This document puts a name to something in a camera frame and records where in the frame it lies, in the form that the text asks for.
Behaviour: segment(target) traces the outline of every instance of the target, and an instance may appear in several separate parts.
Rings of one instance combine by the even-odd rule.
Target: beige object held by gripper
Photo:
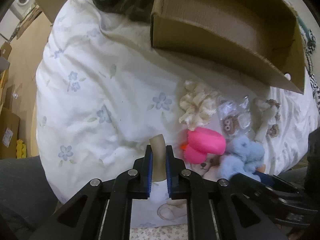
[[[152,181],[163,181],[167,178],[165,173],[165,141],[162,134],[152,137],[150,145],[153,153]]]

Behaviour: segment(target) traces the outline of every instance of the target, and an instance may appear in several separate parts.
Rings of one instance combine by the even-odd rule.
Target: cardboard box flap
[[[151,19],[155,48],[213,59],[265,84],[304,91],[302,37],[283,0],[155,0]]]

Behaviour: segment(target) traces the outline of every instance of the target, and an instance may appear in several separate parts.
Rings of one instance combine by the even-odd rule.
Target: black device
[[[189,240],[286,240],[274,222],[296,223],[302,228],[314,220],[320,222],[315,217],[316,204],[277,177],[267,175],[273,180],[273,187],[242,174],[230,181],[209,181],[186,169],[183,160],[174,157],[171,146],[166,147],[166,173],[169,196],[187,200]],[[116,179],[88,182],[30,240],[129,239],[132,199],[150,196],[151,178],[152,150],[148,145],[144,158],[137,159],[132,169]],[[294,193],[288,193],[291,187]],[[285,206],[280,196],[294,205],[290,202]],[[299,214],[298,203],[304,205]],[[315,233],[308,233],[309,238],[301,239],[318,239]]]

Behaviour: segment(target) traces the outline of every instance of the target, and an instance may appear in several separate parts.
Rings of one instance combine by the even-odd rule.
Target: white label on cardboard box
[[[2,138],[2,143],[7,148],[9,147],[12,135],[13,135],[13,132],[9,128],[7,128],[7,130],[5,130],[4,136]]]

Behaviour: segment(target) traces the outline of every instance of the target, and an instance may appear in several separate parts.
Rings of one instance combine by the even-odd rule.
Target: small pink floral fabric
[[[132,228],[130,240],[187,240],[187,224],[158,228]]]

